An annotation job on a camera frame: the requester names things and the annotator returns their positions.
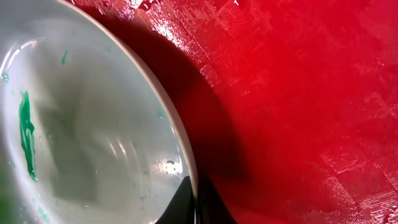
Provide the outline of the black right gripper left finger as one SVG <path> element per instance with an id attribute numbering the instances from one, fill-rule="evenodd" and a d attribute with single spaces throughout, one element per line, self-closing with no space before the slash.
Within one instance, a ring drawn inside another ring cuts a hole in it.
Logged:
<path id="1" fill-rule="evenodd" d="M 186 176 L 156 224 L 194 224 L 195 203 L 190 178 Z"/>

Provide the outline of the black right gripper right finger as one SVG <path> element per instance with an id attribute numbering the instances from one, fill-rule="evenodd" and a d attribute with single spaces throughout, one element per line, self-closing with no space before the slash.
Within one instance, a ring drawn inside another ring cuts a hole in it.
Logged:
<path id="1" fill-rule="evenodd" d="M 212 181 L 204 177 L 198 184 L 199 223 L 202 224 L 237 224 L 226 208 Z"/>

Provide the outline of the light blue plate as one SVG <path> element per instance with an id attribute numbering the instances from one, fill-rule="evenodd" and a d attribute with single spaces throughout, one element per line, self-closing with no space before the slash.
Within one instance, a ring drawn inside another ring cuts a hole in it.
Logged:
<path id="1" fill-rule="evenodd" d="M 65 1 L 1 2 L 1 222 L 156 223 L 191 145 L 142 59 Z"/>

